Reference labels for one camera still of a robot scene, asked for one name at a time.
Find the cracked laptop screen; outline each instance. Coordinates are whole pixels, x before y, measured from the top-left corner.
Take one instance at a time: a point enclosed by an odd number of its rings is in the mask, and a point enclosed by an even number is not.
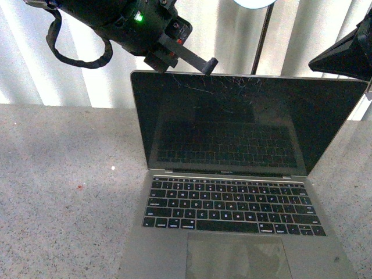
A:
[[[278,77],[131,75],[150,169],[307,175],[366,84]]]

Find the white blind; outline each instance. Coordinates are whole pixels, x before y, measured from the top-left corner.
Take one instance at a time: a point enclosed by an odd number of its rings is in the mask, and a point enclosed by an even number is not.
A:
[[[334,77],[314,73],[307,64],[352,31],[369,6],[370,0],[278,0],[257,74]],[[185,46],[205,60],[216,57],[215,73],[251,72],[266,8],[248,10],[233,0],[178,0],[176,8],[194,28]],[[76,19],[63,12],[62,16],[57,49],[86,61],[101,56],[102,40]],[[134,106],[129,75],[136,69],[151,69],[144,58],[113,43],[113,59],[101,69],[65,65],[45,41],[52,15],[22,0],[1,0],[0,18],[0,103]],[[175,70],[196,72],[181,60]]]

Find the green light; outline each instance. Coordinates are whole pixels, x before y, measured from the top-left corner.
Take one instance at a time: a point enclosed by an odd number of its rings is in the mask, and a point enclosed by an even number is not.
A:
[[[144,15],[140,11],[138,11],[134,16],[134,20],[137,22],[142,22],[143,19],[144,19]]]

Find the countertop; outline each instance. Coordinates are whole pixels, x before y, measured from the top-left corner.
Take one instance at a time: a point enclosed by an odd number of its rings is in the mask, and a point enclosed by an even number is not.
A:
[[[360,279],[372,278],[371,135],[348,121],[310,174]],[[145,173],[133,109],[0,105],[0,278],[114,278]]]

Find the laptop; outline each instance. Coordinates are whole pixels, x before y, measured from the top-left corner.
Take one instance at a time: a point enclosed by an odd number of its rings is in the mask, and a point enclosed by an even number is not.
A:
[[[117,278],[357,279],[307,176],[366,83],[131,82],[149,171]]]

